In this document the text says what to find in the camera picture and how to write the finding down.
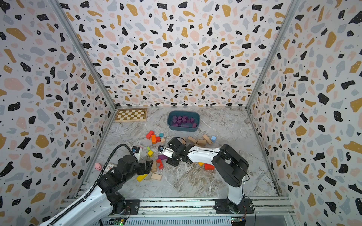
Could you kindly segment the purple rectangular block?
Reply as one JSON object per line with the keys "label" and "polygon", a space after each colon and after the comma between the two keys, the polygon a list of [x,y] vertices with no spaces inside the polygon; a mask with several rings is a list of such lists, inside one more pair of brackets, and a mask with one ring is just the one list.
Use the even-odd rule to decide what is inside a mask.
{"label": "purple rectangular block", "polygon": [[161,160],[165,160],[165,159],[167,160],[168,159],[168,157],[166,155],[163,155],[163,154],[159,155],[158,158],[161,159]]}

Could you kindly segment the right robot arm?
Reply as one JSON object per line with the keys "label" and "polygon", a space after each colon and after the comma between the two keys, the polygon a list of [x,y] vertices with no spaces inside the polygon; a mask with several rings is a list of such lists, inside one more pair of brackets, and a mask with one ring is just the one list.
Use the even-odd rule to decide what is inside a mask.
{"label": "right robot arm", "polygon": [[185,145],[178,138],[171,139],[167,146],[159,146],[159,153],[168,157],[169,164],[176,167],[180,162],[204,163],[215,168],[228,184],[228,196],[224,204],[216,203],[215,210],[225,213],[240,213],[244,210],[244,185],[250,180],[249,163],[231,146],[224,144],[220,148],[205,148]]}

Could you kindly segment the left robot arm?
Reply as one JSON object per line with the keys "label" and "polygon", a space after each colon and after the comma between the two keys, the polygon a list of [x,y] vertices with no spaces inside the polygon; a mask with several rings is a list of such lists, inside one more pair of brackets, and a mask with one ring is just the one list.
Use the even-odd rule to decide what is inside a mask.
{"label": "left robot arm", "polygon": [[148,175],[152,161],[144,163],[133,155],[118,160],[117,166],[101,173],[98,181],[80,198],[62,212],[41,223],[42,226],[85,226],[91,225],[111,213],[126,211],[126,201],[118,191],[136,175]]}

